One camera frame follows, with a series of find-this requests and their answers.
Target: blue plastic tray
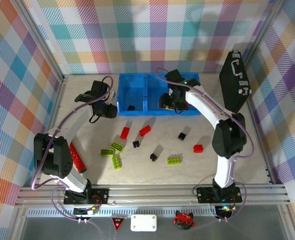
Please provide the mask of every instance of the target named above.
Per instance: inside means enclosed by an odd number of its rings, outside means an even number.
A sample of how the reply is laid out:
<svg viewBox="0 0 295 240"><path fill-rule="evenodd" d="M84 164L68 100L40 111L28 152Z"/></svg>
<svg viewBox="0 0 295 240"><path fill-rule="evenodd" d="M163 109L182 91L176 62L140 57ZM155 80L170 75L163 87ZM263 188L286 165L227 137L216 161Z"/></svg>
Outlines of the blue plastic tray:
<svg viewBox="0 0 295 240"><path fill-rule="evenodd" d="M199 74L181 73L185 79L195 78L199 80ZM168 84L158 79L155 73L120 74L117 91L117 111L119 116L193 116L200 115L195 107L189 105L188 110L181 114L173 110L159 108L159 99L164 93L168 93ZM132 105L135 110L128 111Z"/></svg>

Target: plaid wallpaper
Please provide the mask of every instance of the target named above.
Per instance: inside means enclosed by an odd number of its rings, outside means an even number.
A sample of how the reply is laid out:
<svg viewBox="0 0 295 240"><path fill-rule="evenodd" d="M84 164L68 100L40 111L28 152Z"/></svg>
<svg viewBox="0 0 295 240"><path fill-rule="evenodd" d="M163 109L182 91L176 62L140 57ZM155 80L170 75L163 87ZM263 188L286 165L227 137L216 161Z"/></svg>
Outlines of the plaid wallpaper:
<svg viewBox="0 0 295 240"><path fill-rule="evenodd" d="M33 138L44 132L59 80L10 0L0 0L0 240L33 169Z"/></svg>
<svg viewBox="0 0 295 240"><path fill-rule="evenodd" d="M219 72L255 40L268 0L25 0L67 74Z"/></svg>
<svg viewBox="0 0 295 240"><path fill-rule="evenodd" d="M268 160L295 212L295 0L286 1L248 74Z"/></svg>

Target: green brick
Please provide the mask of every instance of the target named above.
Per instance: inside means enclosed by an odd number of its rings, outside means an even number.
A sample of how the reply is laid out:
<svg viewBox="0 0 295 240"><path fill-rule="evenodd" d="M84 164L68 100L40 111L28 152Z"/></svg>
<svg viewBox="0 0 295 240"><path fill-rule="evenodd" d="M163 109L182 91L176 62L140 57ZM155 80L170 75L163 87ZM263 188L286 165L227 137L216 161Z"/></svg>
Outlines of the green brick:
<svg viewBox="0 0 295 240"><path fill-rule="evenodd" d="M120 159L119 159L118 156L113 156L112 161L113 161L113 167L114 167L115 170L121 168L121 163L120 163Z"/></svg>
<svg viewBox="0 0 295 240"><path fill-rule="evenodd" d="M101 156L103 157L113 157L114 149L102 149Z"/></svg>
<svg viewBox="0 0 295 240"><path fill-rule="evenodd" d="M174 164L180 164L181 160L179 157L169 157L167 159L167 164L168 165L174 165Z"/></svg>
<svg viewBox="0 0 295 240"><path fill-rule="evenodd" d="M122 153L123 149L124 149L124 146L122 146L121 144L117 143L117 142L113 142L111 144L111 148L113 148L115 151L118 151L120 153Z"/></svg>

